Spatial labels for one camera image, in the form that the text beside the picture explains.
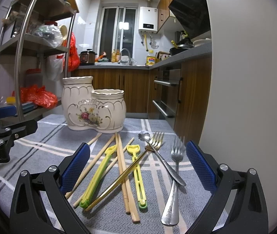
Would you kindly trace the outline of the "metal storage rack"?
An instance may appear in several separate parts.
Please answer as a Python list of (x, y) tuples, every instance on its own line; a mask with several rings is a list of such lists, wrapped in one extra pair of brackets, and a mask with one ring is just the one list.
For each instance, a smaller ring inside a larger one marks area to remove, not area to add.
[[(7, 118), (0, 119), (0, 127), (3, 125), (10, 125), (20, 121), (24, 121), (26, 118), (37, 118), (42, 116), (43, 113), (47, 112), (47, 109), (37, 108), (29, 113), (24, 114), (22, 110), (22, 103), (20, 101), (20, 88), (21, 88), (21, 65), (22, 58), (25, 56), (33, 56), (38, 58), (38, 66), (41, 65), (42, 60), (48, 56), (56, 54), (65, 55), (64, 63), (64, 76), (69, 75), (68, 62), (69, 62), (69, 50), (70, 50), (70, 38), (75, 23), (77, 11), (74, 10), (71, 5), (66, 3), (64, 0), (14, 0), (10, 6), (5, 19), (8, 19), (12, 14), (13, 9), (17, 5), (24, 4), (27, 6), (27, 10), (24, 19), (21, 24), (20, 33), (11, 38), (6, 43), (2, 43), (4, 36), (4, 27), (0, 31), (0, 56), (1, 55), (15, 55), (14, 61), (14, 91), (17, 94), (16, 106), (17, 115)], [(67, 44), (66, 46), (53, 47), (44, 38), (34, 36), (27, 32), (28, 25), (30, 23), (31, 15), (33, 12), (39, 14), (41, 22), (47, 21), (59, 21), (70, 18), (70, 24), (67, 33)]]

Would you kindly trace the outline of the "clear plastic bag on shelf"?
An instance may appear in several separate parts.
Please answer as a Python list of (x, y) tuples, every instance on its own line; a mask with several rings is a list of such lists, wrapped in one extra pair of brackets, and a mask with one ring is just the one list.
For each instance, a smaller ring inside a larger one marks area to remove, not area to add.
[(63, 42), (62, 33), (55, 25), (40, 25), (32, 34), (45, 39), (53, 48), (61, 46)]

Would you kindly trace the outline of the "kitchen faucet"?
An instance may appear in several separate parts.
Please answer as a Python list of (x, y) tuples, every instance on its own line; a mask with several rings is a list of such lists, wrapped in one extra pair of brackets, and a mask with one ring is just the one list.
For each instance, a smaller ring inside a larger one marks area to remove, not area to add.
[(127, 63), (129, 66), (133, 65), (132, 58), (130, 56), (130, 51), (127, 48), (123, 48), (120, 51), (120, 59), (118, 63)]

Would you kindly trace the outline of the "green yellow plastic utensil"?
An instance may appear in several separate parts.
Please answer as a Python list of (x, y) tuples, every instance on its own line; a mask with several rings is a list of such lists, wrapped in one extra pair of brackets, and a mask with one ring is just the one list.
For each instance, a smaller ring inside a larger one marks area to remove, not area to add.
[(116, 151), (117, 145), (110, 146), (105, 150), (105, 157), (101, 161), (100, 165), (98, 166), (94, 176), (92, 177), (87, 189), (83, 193), (81, 200), (79, 202), (79, 206), (83, 209), (86, 209), (90, 204), (92, 197), (95, 193), (95, 190), (99, 184), (99, 181), (108, 165), (108, 162), (113, 155), (113, 153)]

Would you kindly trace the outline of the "white plastic bag hanging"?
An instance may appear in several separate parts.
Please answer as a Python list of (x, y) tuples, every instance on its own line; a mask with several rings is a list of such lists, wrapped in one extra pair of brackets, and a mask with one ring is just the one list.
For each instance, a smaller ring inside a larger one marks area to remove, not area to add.
[(64, 54), (47, 57), (46, 77), (51, 81), (58, 81), (63, 72)]

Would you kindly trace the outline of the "yellow tin can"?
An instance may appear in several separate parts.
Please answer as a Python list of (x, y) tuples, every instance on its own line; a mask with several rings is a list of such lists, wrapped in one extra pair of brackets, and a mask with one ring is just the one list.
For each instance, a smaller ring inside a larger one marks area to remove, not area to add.
[(146, 57), (146, 65), (147, 66), (153, 66), (155, 64), (156, 58), (153, 56), (147, 56)]

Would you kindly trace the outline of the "silver metal fork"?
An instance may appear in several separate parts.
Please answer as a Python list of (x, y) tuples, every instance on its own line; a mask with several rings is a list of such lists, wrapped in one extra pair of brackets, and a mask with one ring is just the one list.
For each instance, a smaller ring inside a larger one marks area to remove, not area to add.
[[(175, 171), (179, 172), (179, 163), (183, 160), (185, 153), (184, 137), (174, 138), (171, 158), (175, 162)], [(166, 226), (176, 226), (179, 222), (179, 197), (178, 184), (175, 180), (172, 182), (169, 198), (165, 204), (161, 216), (161, 223)]]

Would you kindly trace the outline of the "rice cooker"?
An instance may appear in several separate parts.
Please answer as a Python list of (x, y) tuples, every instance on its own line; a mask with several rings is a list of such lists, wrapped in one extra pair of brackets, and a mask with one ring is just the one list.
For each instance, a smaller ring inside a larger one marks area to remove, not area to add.
[(87, 65), (94, 65), (96, 59), (96, 52), (92, 49), (87, 49), (86, 51), (82, 51), (79, 54), (80, 57), (80, 65), (87, 66)]

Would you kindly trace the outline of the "red plastic bag hanging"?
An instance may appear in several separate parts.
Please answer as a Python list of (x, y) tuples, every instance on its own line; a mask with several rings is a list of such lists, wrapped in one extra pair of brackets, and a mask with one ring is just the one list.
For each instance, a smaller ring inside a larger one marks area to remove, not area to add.
[(68, 59), (68, 72), (76, 70), (80, 66), (80, 58), (76, 48), (76, 38), (74, 33), (71, 34), (69, 59)]

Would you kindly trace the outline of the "white refrigerator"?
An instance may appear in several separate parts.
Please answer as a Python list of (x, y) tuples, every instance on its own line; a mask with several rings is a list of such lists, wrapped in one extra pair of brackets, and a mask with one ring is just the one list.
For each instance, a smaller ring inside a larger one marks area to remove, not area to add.
[(212, 74), (200, 148), (255, 168), (277, 227), (277, 0), (207, 0)]

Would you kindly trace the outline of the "wooden base cabinets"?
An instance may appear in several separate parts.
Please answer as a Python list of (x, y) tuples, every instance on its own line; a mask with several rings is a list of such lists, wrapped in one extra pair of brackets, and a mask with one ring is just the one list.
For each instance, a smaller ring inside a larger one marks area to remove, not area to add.
[(159, 68), (181, 65), (181, 84), (174, 132), (187, 141), (199, 143), (211, 84), (212, 58), (189, 58), (149, 68), (131, 66), (83, 66), (72, 72), (73, 77), (92, 76), (95, 89), (125, 91), (127, 117), (159, 119), (152, 100), (156, 97), (153, 80)]

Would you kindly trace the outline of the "white floral ceramic utensil holder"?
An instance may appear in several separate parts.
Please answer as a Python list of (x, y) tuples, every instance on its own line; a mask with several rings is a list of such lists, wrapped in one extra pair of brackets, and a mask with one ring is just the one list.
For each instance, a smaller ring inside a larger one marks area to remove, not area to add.
[(124, 91), (95, 90), (92, 81), (92, 76), (62, 79), (61, 103), (69, 129), (93, 129), (102, 134), (120, 132), (126, 118)]

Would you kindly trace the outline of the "window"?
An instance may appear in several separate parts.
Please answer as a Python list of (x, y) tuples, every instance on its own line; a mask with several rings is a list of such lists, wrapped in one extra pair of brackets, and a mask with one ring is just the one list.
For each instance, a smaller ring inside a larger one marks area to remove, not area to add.
[(100, 20), (99, 47), (104, 59), (115, 62), (120, 51), (127, 48), (130, 56), (134, 52), (134, 32), (137, 9), (134, 7), (104, 7)]

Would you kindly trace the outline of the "wooden upper cabinets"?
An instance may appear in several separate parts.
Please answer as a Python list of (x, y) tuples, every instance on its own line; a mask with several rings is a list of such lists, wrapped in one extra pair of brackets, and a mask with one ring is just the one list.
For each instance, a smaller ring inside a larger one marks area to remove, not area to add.
[(159, 0), (158, 9), (158, 31), (170, 17), (169, 5), (173, 0)]

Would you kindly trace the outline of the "red plastic bag lower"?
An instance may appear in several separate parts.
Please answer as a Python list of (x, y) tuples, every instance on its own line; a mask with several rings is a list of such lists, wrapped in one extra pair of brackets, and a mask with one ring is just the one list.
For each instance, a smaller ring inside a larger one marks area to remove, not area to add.
[(47, 91), (45, 86), (31, 85), (20, 88), (20, 101), (23, 104), (32, 102), (37, 106), (52, 109), (56, 107), (58, 98), (52, 92)]

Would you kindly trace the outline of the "black wok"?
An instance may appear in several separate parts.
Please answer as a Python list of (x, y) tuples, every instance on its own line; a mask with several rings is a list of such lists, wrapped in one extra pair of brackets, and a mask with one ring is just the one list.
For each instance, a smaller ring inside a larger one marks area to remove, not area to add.
[(176, 54), (179, 54), (181, 52), (194, 48), (194, 45), (189, 43), (176, 44), (174, 41), (171, 41), (171, 43), (173, 44), (173, 47), (170, 48), (169, 50), (169, 54), (171, 56), (174, 56)]

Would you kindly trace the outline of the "black range hood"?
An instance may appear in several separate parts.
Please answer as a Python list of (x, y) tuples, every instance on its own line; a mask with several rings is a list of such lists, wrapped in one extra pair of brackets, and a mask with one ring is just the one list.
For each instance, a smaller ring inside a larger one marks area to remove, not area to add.
[(211, 30), (207, 0), (172, 0), (169, 9), (189, 38)]

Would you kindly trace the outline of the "white water heater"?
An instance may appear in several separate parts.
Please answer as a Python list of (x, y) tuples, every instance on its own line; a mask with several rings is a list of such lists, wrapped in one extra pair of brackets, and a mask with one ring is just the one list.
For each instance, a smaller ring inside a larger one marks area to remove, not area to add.
[(158, 9), (153, 7), (139, 8), (138, 30), (153, 32), (158, 31)]

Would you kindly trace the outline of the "built-in oven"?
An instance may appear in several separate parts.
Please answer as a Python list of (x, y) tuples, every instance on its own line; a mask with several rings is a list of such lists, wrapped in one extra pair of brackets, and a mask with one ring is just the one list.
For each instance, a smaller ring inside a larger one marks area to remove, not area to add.
[(158, 112), (159, 119), (166, 120), (172, 129), (180, 102), (178, 94), (181, 79), (181, 65), (174, 65), (159, 68), (153, 80), (156, 97), (152, 103)]

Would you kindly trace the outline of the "silver flower spoon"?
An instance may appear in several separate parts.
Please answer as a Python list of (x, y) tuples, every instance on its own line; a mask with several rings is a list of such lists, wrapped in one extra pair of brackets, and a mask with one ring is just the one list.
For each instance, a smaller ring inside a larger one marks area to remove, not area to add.
[(159, 154), (158, 150), (155, 148), (154, 143), (152, 143), (152, 139), (150, 137), (149, 133), (139, 133), (138, 138), (141, 141), (146, 142), (149, 147), (152, 149), (152, 151), (156, 154), (160, 162), (163, 164), (163, 166), (166, 168), (167, 172), (171, 176), (171, 178), (180, 184), (181, 186), (186, 186), (186, 183), (184, 180), (180, 177), (180, 175), (165, 161), (165, 159)]

